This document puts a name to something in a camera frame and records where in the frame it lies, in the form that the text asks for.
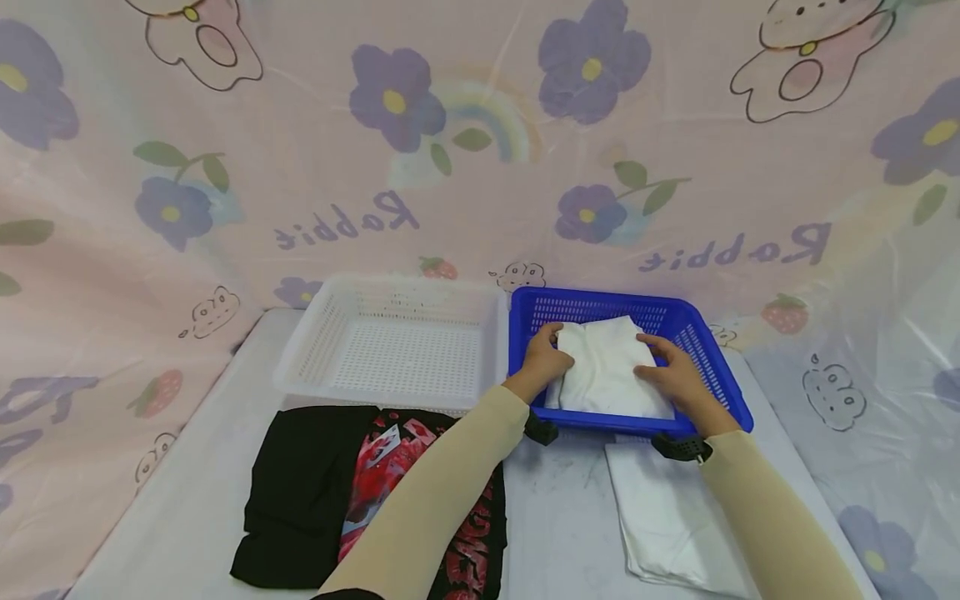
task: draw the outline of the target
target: white plastic basket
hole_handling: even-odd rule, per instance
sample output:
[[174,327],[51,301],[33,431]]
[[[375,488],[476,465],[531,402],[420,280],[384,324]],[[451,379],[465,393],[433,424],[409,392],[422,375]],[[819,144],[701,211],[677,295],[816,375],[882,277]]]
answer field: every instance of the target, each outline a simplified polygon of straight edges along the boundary
[[337,275],[274,371],[287,394],[460,417],[507,374],[506,295],[494,286]]

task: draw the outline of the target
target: beige arm sleeve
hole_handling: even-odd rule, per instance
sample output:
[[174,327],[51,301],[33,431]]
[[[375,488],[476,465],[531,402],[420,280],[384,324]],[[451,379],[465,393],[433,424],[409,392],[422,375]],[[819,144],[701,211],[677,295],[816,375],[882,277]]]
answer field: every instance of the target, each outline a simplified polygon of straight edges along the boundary
[[827,534],[753,438],[734,431],[707,442],[713,454],[701,472],[763,600],[863,598]]
[[359,588],[423,600],[493,469],[523,437],[529,412],[506,388],[489,390],[414,463],[320,593]]

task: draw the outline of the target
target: hand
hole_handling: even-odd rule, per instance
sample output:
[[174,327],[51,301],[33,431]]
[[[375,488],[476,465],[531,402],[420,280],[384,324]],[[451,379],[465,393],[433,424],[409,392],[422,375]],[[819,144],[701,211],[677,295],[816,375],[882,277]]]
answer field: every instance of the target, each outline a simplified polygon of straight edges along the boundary
[[693,421],[700,435],[706,438],[740,428],[739,423],[704,385],[700,371],[689,354],[656,335],[638,333],[636,338],[650,345],[650,350],[666,360],[667,366],[637,365],[634,374],[670,398],[680,412]]
[[549,323],[540,328],[527,345],[523,367],[509,377],[503,386],[529,404],[546,386],[573,367],[573,357],[554,348],[562,323]]

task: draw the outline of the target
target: folded clothing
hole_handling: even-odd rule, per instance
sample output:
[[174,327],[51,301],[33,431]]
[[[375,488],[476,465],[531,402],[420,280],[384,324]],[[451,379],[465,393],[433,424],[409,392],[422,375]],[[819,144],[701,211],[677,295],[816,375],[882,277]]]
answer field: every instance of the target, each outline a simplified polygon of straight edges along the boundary
[[695,463],[665,459],[650,444],[606,449],[630,572],[657,584],[759,597]]
[[653,367],[649,347],[636,340],[643,329],[630,317],[587,324],[564,323],[557,348],[574,359],[573,368],[551,384],[548,408],[673,419],[671,404],[656,388],[634,375],[636,365]]
[[[249,533],[230,575],[257,588],[319,588],[407,470],[455,422],[375,406],[277,413],[253,465],[244,518]],[[498,466],[447,547],[428,600],[458,593],[496,598],[506,545]]]

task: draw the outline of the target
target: strawberry print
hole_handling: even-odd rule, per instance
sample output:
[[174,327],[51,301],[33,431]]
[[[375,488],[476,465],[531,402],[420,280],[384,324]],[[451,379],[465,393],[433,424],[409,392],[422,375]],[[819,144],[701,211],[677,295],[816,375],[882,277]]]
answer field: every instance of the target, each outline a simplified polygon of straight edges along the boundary
[[139,398],[127,405],[133,408],[133,415],[139,419],[149,419],[170,406],[183,383],[183,373],[177,370],[165,372],[147,384]]
[[795,335],[806,327],[810,313],[803,300],[786,294],[764,306],[760,317],[783,335]]
[[420,272],[424,277],[431,279],[456,279],[457,268],[446,262],[442,258],[420,257]]

